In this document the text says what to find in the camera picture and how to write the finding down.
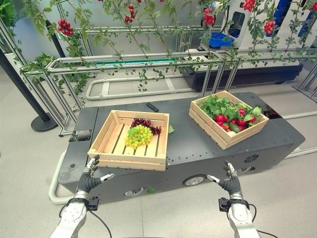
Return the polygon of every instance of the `robotic arm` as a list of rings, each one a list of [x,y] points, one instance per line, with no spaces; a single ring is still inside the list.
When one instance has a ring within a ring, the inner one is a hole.
[[[219,199],[219,209],[221,212],[228,213],[235,238],[260,238],[261,236],[252,223],[249,203],[243,199],[237,172],[231,163],[225,161],[225,164],[224,169],[227,171],[229,180],[221,180],[207,175],[209,180],[218,183],[220,187],[229,192],[230,199],[224,197]]]
[[[77,186],[76,193],[67,203],[66,208],[61,214],[61,220],[50,238],[76,238],[80,228],[86,221],[86,212],[89,207],[89,192],[102,182],[108,181],[114,177],[114,174],[108,174],[101,178],[92,178],[97,170],[99,155],[94,156],[85,167]]]

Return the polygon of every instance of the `black remote control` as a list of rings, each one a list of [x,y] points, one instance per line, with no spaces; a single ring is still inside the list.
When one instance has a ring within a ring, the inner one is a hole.
[[[154,112],[158,112],[159,111],[159,109],[158,108],[156,108],[156,107],[154,107],[154,105],[152,104],[152,103],[147,103],[147,106],[149,107],[149,108],[151,108]]]

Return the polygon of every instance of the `grape bunch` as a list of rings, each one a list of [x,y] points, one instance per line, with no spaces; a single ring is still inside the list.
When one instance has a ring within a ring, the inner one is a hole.
[[[211,13],[211,8],[207,8],[204,10],[204,23],[207,25],[214,25],[214,15],[211,15]]]
[[[134,15],[134,7],[133,7],[132,4],[129,5],[129,10],[130,10],[131,17],[125,16],[124,21],[125,21],[126,23],[128,23],[128,22],[131,23],[131,22],[132,22],[132,19],[135,18],[135,15]]]
[[[143,126],[146,126],[146,127],[150,127],[151,126],[151,121],[150,120],[139,119],[139,118],[134,118],[133,122],[131,124],[131,127],[135,127],[137,125],[143,125]]]
[[[270,35],[273,32],[273,27],[275,25],[275,21],[267,21],[264,25],[264,31],[268,35]]]
[[[151,129],[151,132],[152,132],[153,135],[155,135],[155,134],[159,135],[160,132],[162,131],[162,129],[159,128],[158,126],[157,127],[151,126],[150,129]]]
[[[251,12],[255,3],[256,3],[256,0],[246,0],[246,2],[242,5],[242,7],[243,9]]]
[[[153,134],[151,130],[143,125],[137,125],[128,131],[129,135],[125,138],[125,146],[131,146],[134,150],[140,145],[148,145]]]
[[[315,1],[313,5],[309,8],[309,10],[312,10],[312,9],[317,11],[317,1]]]
[[[153,135],[156,135],[156,134],[159,135],[161,132],[161,128],[159,128],[158,126],[157,127],[151,126],[151,120],[134,118],[133,122],[131,124],[131,128],[136,127],[138,125],[143,125],[143,126],[148,127],[151,130]]]
[[[70,27],[70,23],[65,21],[64,18],[61,18],[58,22],[58,30],[66,36],[74,35],[73,28]]]

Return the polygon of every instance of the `wooden crate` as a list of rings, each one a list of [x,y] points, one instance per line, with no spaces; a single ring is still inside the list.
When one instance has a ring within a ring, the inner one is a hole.
[[[148,145],[134,150],[125,146],[133,118],[149,119],[151,125],[161,127]],[[165,170],[169,114],[112,110],[99,131],[88,155],[100,155],[99,166],[143,170]]]
[[[231,102],[237,103],[242,102],[227,91],[222,91],[213,94],[219,98],[227,97]],[[268,118],[263,114],[260,115],[260,122],[254,126],[251,126],[236,135],[229,135],[221,126],[219,126],[211,117],[209,117],[198,105],[203,103],[206,98],[200,98],[191,102],[189,109],[189,116],[194,119],[195,122],[220,146],[223,150],[229,148],[232,145],[239,143],[240,141],[258,133],[264,125],[267,123]]]

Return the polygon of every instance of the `black pole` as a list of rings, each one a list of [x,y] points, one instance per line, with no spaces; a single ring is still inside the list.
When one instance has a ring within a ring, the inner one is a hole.
[[[50,25],[51,25],[51,23],[46,20],[46,28],[47,29],[49,28]],[[61,45],[56,37],[56,34],[52,34],[51,36],[52,36],[53,43],[58,51],[59,56],[61,58],[65,58],[66,56],[65,56],[64,51],[63,51],[63,49],[62,49],[62,47],[61,47]]]
[[[18,90],[22,93],[22,95],[25,97],[28,103],[39,115],[37,118],[35,118],[32,121],[31,127],[35,131],[41,131],[41,132],[48,131],[57,127],[57,124],[52,119],[51,115],[48,113],[45,113],[41,105],[36,101],[34,96],[31,94],[30,90],[24,84],[19,74],[15,71],[13,66],[10,64],[9,60],[6,58],[2,50],[0,50],[0,65],[3,67],[6,74],[9,76],[9,78],[12,80],[12,82],[18,88]]]

